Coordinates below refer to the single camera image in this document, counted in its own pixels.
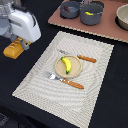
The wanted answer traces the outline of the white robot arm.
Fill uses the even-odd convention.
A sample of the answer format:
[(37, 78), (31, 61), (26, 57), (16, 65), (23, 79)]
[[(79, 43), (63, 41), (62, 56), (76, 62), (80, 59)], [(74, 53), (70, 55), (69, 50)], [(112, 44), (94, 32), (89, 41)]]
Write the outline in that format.
[(14, 41), (21, 37), (24, 50), (41, 37), (36, 17), (17, 0), (0, 0), (0, 36)]

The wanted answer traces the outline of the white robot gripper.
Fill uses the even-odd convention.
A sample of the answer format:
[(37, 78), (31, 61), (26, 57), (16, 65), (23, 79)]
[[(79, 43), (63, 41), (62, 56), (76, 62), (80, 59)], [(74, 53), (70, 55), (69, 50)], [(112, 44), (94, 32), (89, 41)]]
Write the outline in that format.
[(0, 35), (10, 38), (11, 42), (16, 40), (17, 36), (23, 38), (22, 48), (28, 50), (28, 41), (38, 40), (41, 31), (36, 17), (29, 10), (15, 3), (7, 3), (0, 5)]

